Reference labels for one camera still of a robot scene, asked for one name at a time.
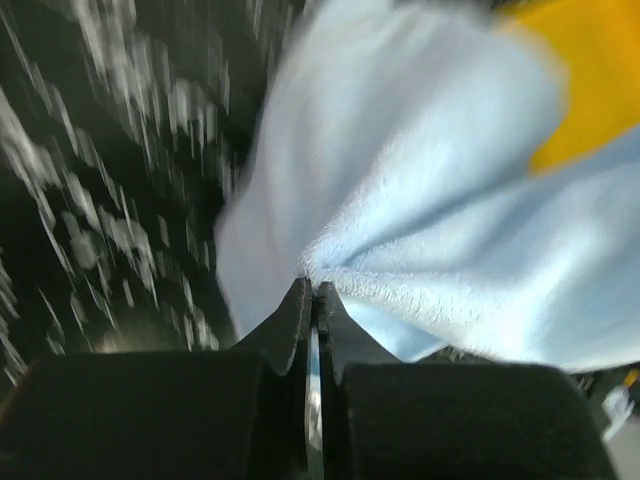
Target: fuzzy fabric texture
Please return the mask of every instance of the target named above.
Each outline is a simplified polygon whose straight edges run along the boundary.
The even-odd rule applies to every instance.
[[[639,360],[640,138],[529,178],[563,87],[543,46],[469,8],[322,3],[217,225],[238,335],[307,276],[405,361],[446,345],[574,372]]]

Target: black plastic part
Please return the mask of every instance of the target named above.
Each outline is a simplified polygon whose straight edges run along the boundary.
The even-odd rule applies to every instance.
[[[41,362],[0,422],[0,478],[299,478],[310,314],[300,280],[230,351]]]
[[[634,405],[634,417],[640,416],[640,382],[637,380],[629,387],[629,400],[631,400]]]
[[[229,351],[37,364],[0,421],[0,478],[300,478],[314,324],[326,480],[616,478],[567,376],[402,364],[348,316],[332,286],[311,292],[295,282]]]
[[[400,364],[331,286],[316,309],[326,480],[616,478],[586,400],[561,372]]]

